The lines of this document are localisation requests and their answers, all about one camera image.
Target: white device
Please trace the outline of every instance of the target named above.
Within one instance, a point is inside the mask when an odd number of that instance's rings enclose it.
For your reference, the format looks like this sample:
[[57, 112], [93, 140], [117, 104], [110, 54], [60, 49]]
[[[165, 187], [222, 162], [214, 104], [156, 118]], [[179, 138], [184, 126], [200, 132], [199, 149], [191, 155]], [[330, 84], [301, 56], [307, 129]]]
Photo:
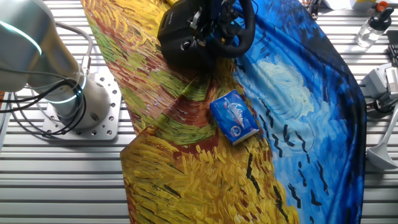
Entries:
[[367, 91], [376, 100], [368, 105], [368, 111], [376, 109], [388, 112], [394, 109], [390, 125], [381, 142], [368, 149], [368, 159], [380, 169], [396, 169], [396, 164], [388, 154], [387, 143], [398, 121], [398, 69], [391, 63], [381, 65], [367, 74], [363, 80]]

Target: green brushstroke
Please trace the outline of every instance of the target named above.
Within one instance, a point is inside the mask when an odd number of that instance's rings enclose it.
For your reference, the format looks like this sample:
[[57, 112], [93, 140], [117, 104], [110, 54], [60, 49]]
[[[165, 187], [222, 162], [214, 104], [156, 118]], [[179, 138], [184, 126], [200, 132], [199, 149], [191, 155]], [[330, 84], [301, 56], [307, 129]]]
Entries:
[[174, 142], [177, 145], [191, 144], [210, 138], [216, 134], [217, 130], [215, 122], [199, 128], [198, 126], [179, 123], [165, 114], [161, 114], [156, 119], [155, 125], [158, 128], [156, 135], [159, 138]]
[[188, 85], [188, 83], [185, 83], [177, 77], [161, 70], [150, 72], [150, 79], [160, 83], [168, 93], [176, 98], [180, 96], [182, 91], [184, 91]]
[[195, 102], [205, 101], [207, 97], [207, 91], [209, 89], [209, 82], [211, 78], [209, 76], [205, 76], [200, 80], [192, 81], [189, 86], [187, 86], [182, 95], [186, 97], [188, 100], [192, 100]]
[[124, 96], [124, 101], [130, 106], [132, 113], [141, 117], [141, 120], [145, 123], [143, 126], [142, 122], [136, 122], [135, 125], [139, 126], [141, 129], [148, 127], [148, 125], [154, 122], [154, 118], [146, 116], [140, 112], [140, 109], [146, 110], [147, 106], [139, 97], [137, 97], [129, 88], [120, 89], [122, 95]]
[[113, 46], [111, 45], [111, 43], [116, 45], [115, 41], [101, 32], [100, 28], [97, 26], [93, 18], [91, 18], [91, 16], [87, 16], [87, 19], [105, 62], [116, 62], [114, 51], [112, 50]]

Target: metal mounting plate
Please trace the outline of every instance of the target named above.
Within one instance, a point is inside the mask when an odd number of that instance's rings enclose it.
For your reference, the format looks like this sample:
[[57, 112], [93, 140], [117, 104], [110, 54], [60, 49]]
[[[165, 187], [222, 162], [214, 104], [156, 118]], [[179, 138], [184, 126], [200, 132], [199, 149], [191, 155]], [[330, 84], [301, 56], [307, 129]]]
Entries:
[[[103, 85], [111, 98], [111, 104], [109, 106], [108, 115], [102, 122], [90, 129], [81, 129], [76, 131], [70, 131], [64, 135], [58, 135], [56, 139], [51, 139], [52, 141], [59, 140], [79, 140], [79, 141], [111, 141], [115, 139], [118, 135], [118, 121], [119, 112], [121, 104], [121, 92], [116, 83], [116, 80], [112, 74], [101, 74], [92, 73], [88, 75], [88, 78], [98, 82]], [[54, 108], [51, 104], [47, 107], [47, 114], [49, 116], [57, 115], [55, 114]], [[54, 122], [48, 118], [44, 119], [43, 129], [50, 130], [51, 132], [58, 131], [63, 128], [64, 125], [59, 122]]]

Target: fabric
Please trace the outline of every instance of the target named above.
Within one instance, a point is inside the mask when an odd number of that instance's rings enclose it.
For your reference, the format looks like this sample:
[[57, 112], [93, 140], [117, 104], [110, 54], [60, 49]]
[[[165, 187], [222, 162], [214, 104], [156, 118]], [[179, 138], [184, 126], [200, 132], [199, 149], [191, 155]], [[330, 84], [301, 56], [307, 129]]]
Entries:
[[[256, 2], [251, 49], [205, 75], [163, 60], [173, 2], [82, 0], [137, 134], [121, 153], [131, 223], [359, 223], [359, 86], [298, 1]], [[234, 147], [209, 111], [233, 89], [261, 127]]]

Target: plastic bottle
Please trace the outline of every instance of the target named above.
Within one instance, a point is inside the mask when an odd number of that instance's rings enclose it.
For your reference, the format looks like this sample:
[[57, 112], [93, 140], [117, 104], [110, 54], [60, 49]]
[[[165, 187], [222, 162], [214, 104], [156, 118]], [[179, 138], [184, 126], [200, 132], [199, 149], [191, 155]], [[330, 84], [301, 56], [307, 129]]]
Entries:
[[355, 42], [363, 48], [370, 48], [391, 25], [390, 15], [394, 12], [391, 7], [381, 13], [373, 14], [355, 36]]

